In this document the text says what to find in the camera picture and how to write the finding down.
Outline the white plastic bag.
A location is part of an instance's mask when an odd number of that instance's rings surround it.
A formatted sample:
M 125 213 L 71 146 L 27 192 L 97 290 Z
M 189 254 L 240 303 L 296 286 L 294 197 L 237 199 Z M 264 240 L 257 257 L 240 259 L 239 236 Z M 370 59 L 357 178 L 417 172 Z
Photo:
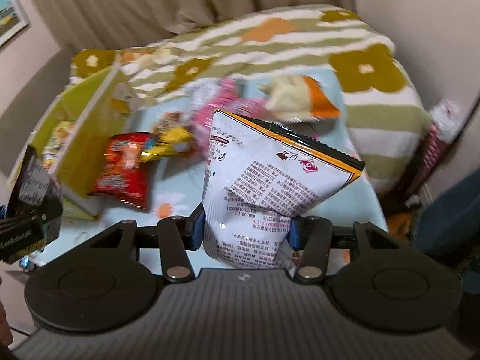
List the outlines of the white plastic bag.
M 456 104 L 448 99 L 442 99 L 430 109 L 430 115 L 439 131 L 439 140 L 448 144 L 453 143 L 462 127 L 461 112 Z

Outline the framed picture on wall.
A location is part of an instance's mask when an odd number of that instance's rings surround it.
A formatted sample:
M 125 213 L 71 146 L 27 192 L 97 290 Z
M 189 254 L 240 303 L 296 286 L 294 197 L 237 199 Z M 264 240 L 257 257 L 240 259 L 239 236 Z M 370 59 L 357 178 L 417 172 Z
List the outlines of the framed picture on wall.
M 5 45 L 29 27 L 29 18 L 20 0 L 1 0 L 0 47 Z

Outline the silver grey snack bag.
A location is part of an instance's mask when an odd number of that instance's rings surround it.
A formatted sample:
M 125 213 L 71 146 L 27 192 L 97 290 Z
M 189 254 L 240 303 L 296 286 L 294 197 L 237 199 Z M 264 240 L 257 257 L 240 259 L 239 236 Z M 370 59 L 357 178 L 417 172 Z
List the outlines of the silver grey snack bag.
M 183 89 L 185 95 L 190 99 L 190 108 L 197 110 L 206 103 L 213 100 L 221 90 L 221 79 L 205 78 L 187 84 Z

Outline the teal garment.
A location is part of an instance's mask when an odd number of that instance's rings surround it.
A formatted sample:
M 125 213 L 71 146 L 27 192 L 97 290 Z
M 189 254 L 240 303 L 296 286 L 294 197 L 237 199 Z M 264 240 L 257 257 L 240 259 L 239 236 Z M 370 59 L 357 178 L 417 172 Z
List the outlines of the teal garment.
M 479 247 L 478 170 L 422 210 L 412 232 L 412 245 L 451 268 Z

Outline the yellow snack bag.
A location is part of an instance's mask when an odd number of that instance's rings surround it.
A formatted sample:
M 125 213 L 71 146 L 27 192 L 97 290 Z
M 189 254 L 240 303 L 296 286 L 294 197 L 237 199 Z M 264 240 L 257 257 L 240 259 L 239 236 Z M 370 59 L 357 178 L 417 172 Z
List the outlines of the yellow snack bag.
M 60 121 L 52 130 L 52 133 L 43 147 L 41 157 L 42 164 L 46 170 L 49 170 L 59 160 L 59 153 L 66 145 L 75 123 L 70 120 Z

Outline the white orange-trim snack bag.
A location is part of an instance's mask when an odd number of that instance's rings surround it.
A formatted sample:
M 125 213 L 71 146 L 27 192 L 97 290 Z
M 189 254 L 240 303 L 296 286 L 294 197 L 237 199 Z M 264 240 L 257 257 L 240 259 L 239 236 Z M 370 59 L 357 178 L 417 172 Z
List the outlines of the white orange-trim snack bag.
M 292 218 L 360 178 L 363 161 L 279 124 L 214 113 L 203 248 L 235 268 L 274 268 Z

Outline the pink patterned bag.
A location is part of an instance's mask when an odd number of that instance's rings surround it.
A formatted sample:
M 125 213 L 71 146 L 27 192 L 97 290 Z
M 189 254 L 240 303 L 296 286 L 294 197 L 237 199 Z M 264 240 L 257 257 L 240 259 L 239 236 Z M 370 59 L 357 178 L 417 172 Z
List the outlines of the pink patterned bag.
M 439 126 L 433 123 L 421 141 L 413 161 L 415 165 L 413 167 L 413 178 L 407 191 L 408 196 L 415 194 L 428 180 L 448 148 L 449 144 L 441 139 L 440 133 Z

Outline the green cardboard box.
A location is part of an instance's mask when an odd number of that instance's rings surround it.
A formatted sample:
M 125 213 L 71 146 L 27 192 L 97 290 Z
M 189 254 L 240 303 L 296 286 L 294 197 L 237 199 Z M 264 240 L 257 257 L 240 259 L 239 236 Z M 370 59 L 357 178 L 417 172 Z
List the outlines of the green cardboard box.
M 116 63 L 64 90 L 29 134 L 26 144 L 40 154 L 60 121 L 73 122 L 49 167 L 63 191 L 65 217 L 95 220 L 101 215 L 105 199 L 90 192 L 105 165 L 107 141 L 128 130 L 142 104 Z

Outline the cream orange snack bag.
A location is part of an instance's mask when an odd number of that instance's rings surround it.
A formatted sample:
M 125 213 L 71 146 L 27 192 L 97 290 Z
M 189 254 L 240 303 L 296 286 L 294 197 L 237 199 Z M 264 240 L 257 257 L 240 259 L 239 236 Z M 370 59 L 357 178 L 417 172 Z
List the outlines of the cream orange snack bag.
M 303 123 L 341 116 L 321 83 L 310 76 L 280 75 L 257 87 L 267 98 L 264 103 L 266 114 L 278 121 Z

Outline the floral striped blanket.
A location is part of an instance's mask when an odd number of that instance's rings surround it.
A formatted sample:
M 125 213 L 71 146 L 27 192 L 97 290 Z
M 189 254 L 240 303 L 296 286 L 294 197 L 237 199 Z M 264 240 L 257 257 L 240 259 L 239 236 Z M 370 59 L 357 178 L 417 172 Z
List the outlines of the floral striped blanket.
M 72 59 L 70 81 L 80 83 L 114 62 L 137 95 L 152 103 L 221 77 L 262 82 L 330 72 L 378 194 L 400 180 L 431 122 L 393 41 L 357 14 L 326 4 L 263 10 L 144 47 L 84 49 Z

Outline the gold Pillows chocolate bag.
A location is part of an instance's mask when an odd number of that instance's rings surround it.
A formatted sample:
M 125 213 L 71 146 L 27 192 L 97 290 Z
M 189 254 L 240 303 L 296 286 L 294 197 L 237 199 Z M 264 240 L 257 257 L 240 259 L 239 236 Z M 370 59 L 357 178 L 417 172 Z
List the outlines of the gold Pillows chocolate bag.
M 183 124 L 182 112 L 167 112 L 157 120 L 139 156 L 141 163 L 179 155 L 191 148 L 193 134 Z

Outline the pink candy bag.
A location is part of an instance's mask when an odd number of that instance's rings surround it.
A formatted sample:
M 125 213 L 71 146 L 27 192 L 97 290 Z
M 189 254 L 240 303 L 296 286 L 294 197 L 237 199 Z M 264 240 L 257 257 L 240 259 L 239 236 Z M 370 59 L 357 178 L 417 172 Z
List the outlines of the pink candy bag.
M 230 77 L 221 79 L 221 89 L 213 100 L 197 110 L 192 110 L 188 124 L 197 146 L 204 157 L 208 154 L 212 119 L 218 110 L 239 116 L 259 118 L 264 111 L 265 97 L 245 97 L 247 83 Z

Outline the grey bed headboard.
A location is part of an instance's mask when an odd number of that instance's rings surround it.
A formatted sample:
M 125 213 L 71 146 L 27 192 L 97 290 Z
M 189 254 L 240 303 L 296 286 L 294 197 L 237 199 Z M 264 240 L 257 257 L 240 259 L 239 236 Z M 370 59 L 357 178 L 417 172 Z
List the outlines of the grey bed headboard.
M 73 51 L 62 48 L 16 95 L 1 115 L 1 174 L 9 176 L 29 134 L 69 83 Z

